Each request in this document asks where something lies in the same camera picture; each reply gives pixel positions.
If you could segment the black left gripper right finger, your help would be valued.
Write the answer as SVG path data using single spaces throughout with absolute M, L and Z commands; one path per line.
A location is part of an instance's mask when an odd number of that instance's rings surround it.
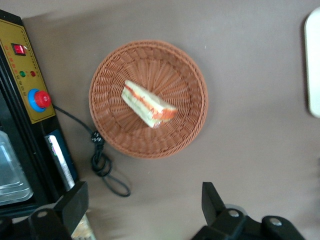
M 267 215 L 261 222 L 242 210 L 227 207 L 211 182 L 202 183 L 201 208 L 207 225 L 194 240 L 303 240 L 303 235 L 287 219 Z

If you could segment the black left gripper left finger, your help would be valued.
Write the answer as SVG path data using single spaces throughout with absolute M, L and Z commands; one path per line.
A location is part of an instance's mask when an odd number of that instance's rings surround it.
M 70 240 L 89 208 L 88 184 L 77 182 L 53 207 L 41 207 L 28 217 L 33 240 Z

